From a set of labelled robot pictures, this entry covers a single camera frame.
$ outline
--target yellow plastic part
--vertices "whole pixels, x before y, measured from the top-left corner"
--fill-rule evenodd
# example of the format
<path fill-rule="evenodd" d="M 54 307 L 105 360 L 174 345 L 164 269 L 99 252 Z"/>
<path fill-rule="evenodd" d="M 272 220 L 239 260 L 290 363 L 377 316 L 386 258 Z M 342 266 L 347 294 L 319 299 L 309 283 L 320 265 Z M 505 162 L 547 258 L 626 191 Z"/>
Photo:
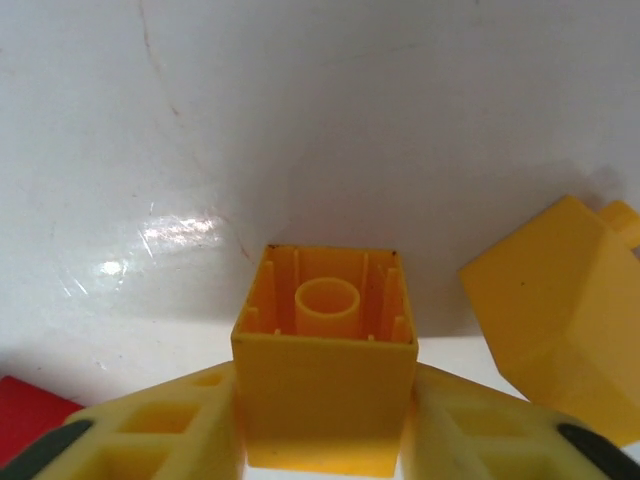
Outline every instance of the yellow plastic part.
<path fill-rule="evenodd" d="M 35 480 L 237 480 L 231 363 L 81 410 L 94 425 Z"/>
<path fill-rule="evenodd" d="M 606 480 L 557 431 L 566 415 L 419 365 L 405 431 L 407 480 Z"/>
<path fill-rule="evenodd" d="M 393 476 L 418 354 L 395 252 L 267 247 L 231 342 L 250 465 Z"/>
<path fill-rule="evenodd" d="M 640 439 L 638 214 L 565 197 L 460 271 L 500 372 L 618 445 Z"/>

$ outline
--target red block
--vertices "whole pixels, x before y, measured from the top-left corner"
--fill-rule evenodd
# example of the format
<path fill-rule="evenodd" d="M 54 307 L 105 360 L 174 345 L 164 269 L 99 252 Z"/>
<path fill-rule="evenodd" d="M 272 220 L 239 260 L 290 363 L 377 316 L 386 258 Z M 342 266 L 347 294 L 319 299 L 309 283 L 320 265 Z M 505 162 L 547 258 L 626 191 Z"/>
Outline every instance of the red block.
<path fill-rule="evenodd" d="M 0 379 L 0 468 L 83 408 L 13 377 Z"/>

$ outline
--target plastic toy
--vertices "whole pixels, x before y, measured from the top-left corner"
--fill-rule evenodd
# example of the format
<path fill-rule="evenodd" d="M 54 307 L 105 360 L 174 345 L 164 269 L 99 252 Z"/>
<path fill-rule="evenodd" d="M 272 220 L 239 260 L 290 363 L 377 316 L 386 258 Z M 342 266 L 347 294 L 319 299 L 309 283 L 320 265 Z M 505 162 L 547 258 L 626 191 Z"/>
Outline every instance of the plastic toy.
<path fill-rule="evenodd" d="M 0 467 L 81 408 L 17 378 L 0 378 Z"/>
<path fill-rule="evenodd" d="M 418 355 L 391 250 L 265 250 L 231 334 L 249 464 L 393 476 Z"/>
<path fill-rule="evenodd" d="M 410 480 L 640 479 L 577 420 L 416 364 L 393 251 L 268 247 L 232 345 L 233 364 L 70 416 L 0 480 L 237 480 L 244 447 L 379 477 L 400 453 Z"/>
<path fill-rule="evenodd" d="M 640 216 L 566 197 L 460 271 L 502 375 L 618 445 L 640 439 Z"/>

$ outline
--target building block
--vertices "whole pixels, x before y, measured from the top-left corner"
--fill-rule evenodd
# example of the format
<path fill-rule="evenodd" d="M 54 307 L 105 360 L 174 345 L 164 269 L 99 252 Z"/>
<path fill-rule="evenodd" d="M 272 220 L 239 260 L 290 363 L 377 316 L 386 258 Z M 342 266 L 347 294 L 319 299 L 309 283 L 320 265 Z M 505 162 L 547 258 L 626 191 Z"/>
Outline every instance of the building block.
<path fill-rule="evenodd" d="M 82 406 L 10 376 L 0 379 L 0 468 Z"/>
<path fill-rule="evenodd" d="M 231 343 L 250 465 L 393 476 L 418 354 L 399 255 L 267 247 Z"/>
<path fill-rule="evenodd" d="M 630 480 L 640 467 L 575 418 L 419 365 L 407 480 Z"/>
<path fill-rule="evenodd" d="M 234 390 L 227 363 L 81 410 L 0 478 L 237 480 L 244 456 Z"/>
<path fill-rule="evenodd" d="M 565 197 L 460 271 L 502 375 L 618 445 L 640 440 L 639 244 L 628 205 Z"/>

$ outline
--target white surface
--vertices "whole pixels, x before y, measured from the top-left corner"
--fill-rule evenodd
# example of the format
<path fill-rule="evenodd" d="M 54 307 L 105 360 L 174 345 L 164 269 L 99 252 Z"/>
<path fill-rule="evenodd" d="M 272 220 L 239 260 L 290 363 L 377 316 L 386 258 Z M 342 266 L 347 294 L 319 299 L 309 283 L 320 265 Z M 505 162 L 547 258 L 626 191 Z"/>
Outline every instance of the white surface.
<path fill-rule="evenodd" d="M 0 371 L 94 403 L 226 360 L 288 242 L 399 249 L 421 359 L 507 388 L 455 271 L 562 194 L 640 206 L 638 24 L 637 0 L 3 1 Z"/>

